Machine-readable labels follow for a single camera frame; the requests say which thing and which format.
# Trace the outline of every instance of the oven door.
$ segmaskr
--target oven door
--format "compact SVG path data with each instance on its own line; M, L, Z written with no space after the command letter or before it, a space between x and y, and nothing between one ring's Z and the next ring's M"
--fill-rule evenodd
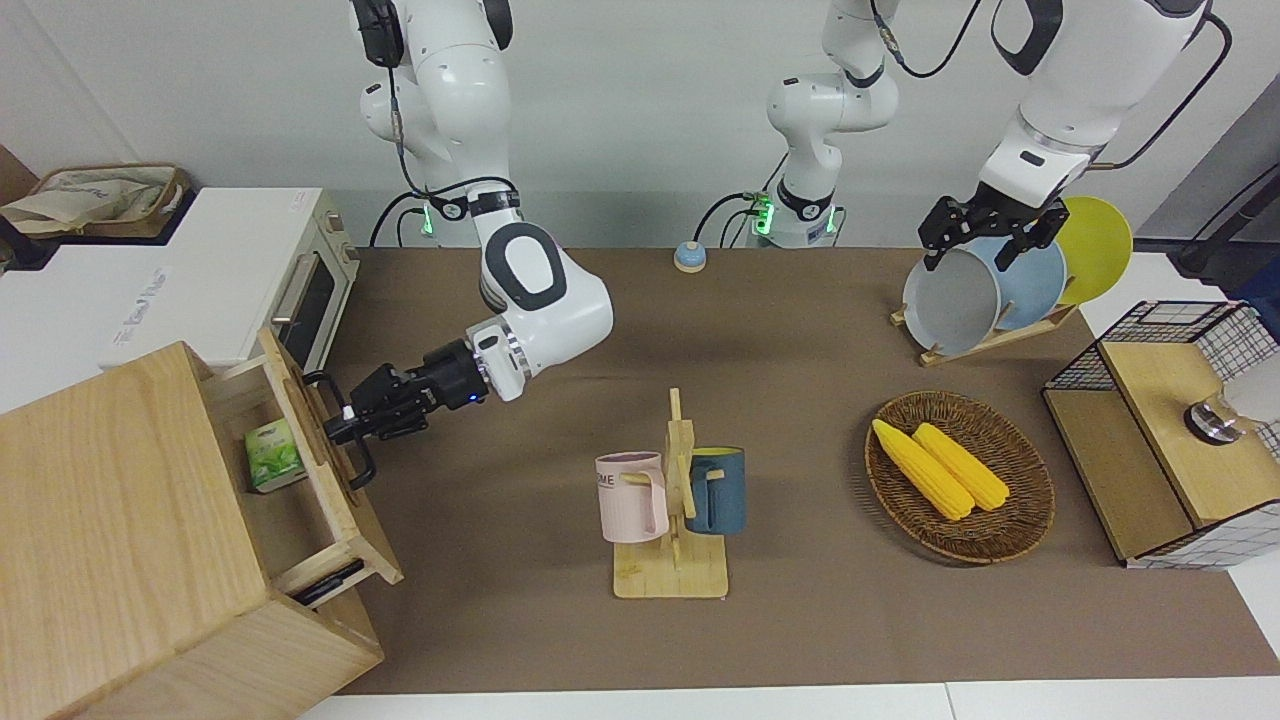
M351 281L338 269L333 250L315 237L303 243L280 302L271 313L271 324L284 350L303 372L317 370L329 355L338 318L347 302Z

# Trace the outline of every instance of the corn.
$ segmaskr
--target corn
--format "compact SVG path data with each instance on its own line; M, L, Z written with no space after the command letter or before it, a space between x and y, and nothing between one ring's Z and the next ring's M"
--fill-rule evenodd
M872 420L872 428L890 460L943 518L959 520L973 512L973 496L969 491L914 439L883 420Z
M951 475L969 491L978 507L995 510L1009 500L1009 486L937 427L922 423L911 437L951 471Z

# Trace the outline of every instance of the wicker basket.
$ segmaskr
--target wicker basket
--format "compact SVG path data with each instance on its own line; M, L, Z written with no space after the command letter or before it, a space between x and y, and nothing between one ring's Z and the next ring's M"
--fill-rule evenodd
M902 475L868 430L864 459L872 488L890 518L909 536L954 560L989 565L1030 552L1053 523L1053 484L1030 441L986 404L942 391L904 395L876 418L913 433L933 423L982 460L1009 486L1004 506L951 521Z

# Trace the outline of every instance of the metal knob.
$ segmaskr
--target metal knob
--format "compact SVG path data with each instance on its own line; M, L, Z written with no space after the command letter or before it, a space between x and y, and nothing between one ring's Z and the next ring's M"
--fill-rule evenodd
M342 215L337 210L329 210L324 214L324 225L329 232L342 232L346 229L342 224Z

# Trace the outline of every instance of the brown tablecloth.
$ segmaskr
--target brown tablecloth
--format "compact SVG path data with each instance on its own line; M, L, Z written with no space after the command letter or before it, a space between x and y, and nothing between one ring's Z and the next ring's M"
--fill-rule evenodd
M372 447L370 488L404 568L361 585L387 661L349 693L1157 678L1280 671L1225 573L1124 570L1039 388L1089 342L1079 318L924 369L887 315L918 252L579 250L613 334L517 402L431 415ZM419 364L489 315L479 254L365 254L330 369ZM660 450L667 388L703 445L746 448L749 525L726 600L616 600L593 459ZM1030 555L963 569L887 525L863 443L884 401L983 400L1048 464L1057 518Z

